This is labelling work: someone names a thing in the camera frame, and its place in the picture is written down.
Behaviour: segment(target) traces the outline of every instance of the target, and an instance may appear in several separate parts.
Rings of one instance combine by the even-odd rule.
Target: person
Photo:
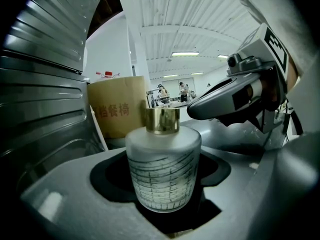
[[[161,98],[168,97],[168,91],[162,84],[159,84],[158,88],[159,88]]]
[[[188,102],[191,102],[192,101],[192,97],[191,97],[191,90],[189,89],[189,85],[188,84],[186,84],[186,86],[188,87],[188,92],[187,92],[187,94],[186,94],[186,100],[188,101]]]
[[[183,82],[180,82],[179,85],[181,87],[180,102],[187,102],[187,93],[189,91],[189,87],[186,84],[184,84]]]
[[[291,0],[239,0],[259,23],[266,23],[289,53],[287,90],[290,91],[314,61],[318,48],[309,27]]]

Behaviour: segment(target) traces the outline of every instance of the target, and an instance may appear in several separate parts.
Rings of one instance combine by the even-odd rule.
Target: white pillar
[[[136,67],[137,67],[135,74],[137,76],[144,77],[145,90],[148,91],[150,90],[151,84],[150,84],[150,76],[148,71],[145,48],[142,42],[134,42],[134,47],[135,47],[135,55],[136,55]]]

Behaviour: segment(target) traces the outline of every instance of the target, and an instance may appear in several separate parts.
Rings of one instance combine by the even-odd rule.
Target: robotic arm
[[[226,78],[189,104],[189,116],[226,126],[249,120],[263,133],[281,124],[275,110],[286,100],[289,55],[272,30],[263,23],[227,63]]]

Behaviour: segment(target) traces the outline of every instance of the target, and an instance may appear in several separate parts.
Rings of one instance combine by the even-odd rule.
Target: perfume bottle
[[[158,213],[181,209],[195,187],[201,135],[179,126],[177,108],[147,108],[146,127],[125,138],[134,190],[139,202]]]

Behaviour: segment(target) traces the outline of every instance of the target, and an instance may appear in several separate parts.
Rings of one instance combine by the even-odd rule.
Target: ceiling light
[[[176,77],[178,74],[170,74],[170,75],[164,75],[164,78],[169,78],[169,77]]]
[[[184,52],[173,52],[172,56],[197,56],[198,51],[184,51]]]

